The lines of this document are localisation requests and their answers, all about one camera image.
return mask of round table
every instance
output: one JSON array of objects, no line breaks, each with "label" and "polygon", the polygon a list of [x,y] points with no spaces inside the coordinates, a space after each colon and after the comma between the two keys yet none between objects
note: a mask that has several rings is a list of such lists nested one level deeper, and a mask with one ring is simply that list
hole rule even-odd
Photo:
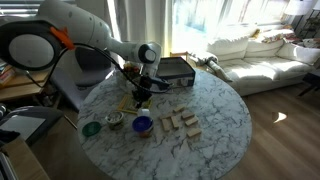
[{"label": "round table", "polygon": [[[154,129],[140,138],[132,129],[134,114],[125,115],[124,127],[110,130],[105,117],[117,109],[125,92],[116,77],[100,83],[85,99],[78,115],[78,136],[90,160],[115,179],[217,179],[243,157],[251,139],[249,111],[241,97],[225,82],[202,70],[192,87],[154,94],[150,107]],[[159,117],[185,104],[199,121],[201,134],[187,137],[190,129],[163,130]],[[99,133],[85,137],[89,122],[102,124]]]}]

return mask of white sofa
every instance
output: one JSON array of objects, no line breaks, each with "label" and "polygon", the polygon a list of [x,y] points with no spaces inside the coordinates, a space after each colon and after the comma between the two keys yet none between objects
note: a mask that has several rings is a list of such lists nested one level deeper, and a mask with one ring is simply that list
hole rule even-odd
[{"label": "white sofa", "polygon": [[247,37],[219,39],[206,52],[188,56],[192,66],[227,82],[240,96],[302,82],[320,61],[320,49],[304,48],[279,40],[263,43]]}]

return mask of wooden floor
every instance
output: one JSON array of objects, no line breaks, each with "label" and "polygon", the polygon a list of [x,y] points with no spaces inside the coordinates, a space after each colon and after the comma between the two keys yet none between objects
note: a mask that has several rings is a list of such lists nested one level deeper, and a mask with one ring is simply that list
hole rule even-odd
[{"label": "wooden floor", "polygon": [[[243,97],[252,117],[251,144],[222,179],[320,179],[320,91],[298,97],[306,87]],[[77,114],[64,111],[76,121]],[[287,117],[276,122],[279,113]],[[86,157],[76,131],[63,119],[32,150],[53,180],[110,179]]]}]

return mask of window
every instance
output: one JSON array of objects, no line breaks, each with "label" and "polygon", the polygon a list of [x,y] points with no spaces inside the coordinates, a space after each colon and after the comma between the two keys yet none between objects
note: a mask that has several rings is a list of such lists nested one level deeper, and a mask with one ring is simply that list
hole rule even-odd
[{"label": "window", "polygon": [[[0,0],[0,16],[34,16],[44,0]],[[75,0],[62,0],[76,4]]]},{"label": "window", "polygon": [[173,49],[201,48],[221,34],[247,26],[280,24],[289,0],[174,0]]}]

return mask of white marble table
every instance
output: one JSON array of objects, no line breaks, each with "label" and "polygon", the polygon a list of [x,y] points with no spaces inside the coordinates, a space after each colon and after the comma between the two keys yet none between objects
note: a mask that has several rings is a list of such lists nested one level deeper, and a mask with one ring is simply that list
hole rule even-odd
[{"label": "white marble table", "polygon": [[[116,78],[102,82],[84,101],[78,116],[78,136],[90,160],[114,179],[217,179],[243,157],[251,139],[251,118],[240,96],[213,75],[196,70],[193,87],[152,96],[154,129],[150,138],[140,138],[127,114],[122,129],[111,131],[104,117],[115,110],[124,96]],[[202,129],[188,138],[189,127],[163,131],[160,115],[178,104],[195,112]],[[89,122],[102,124],[100,132],[86,138],[82,128]]]}]

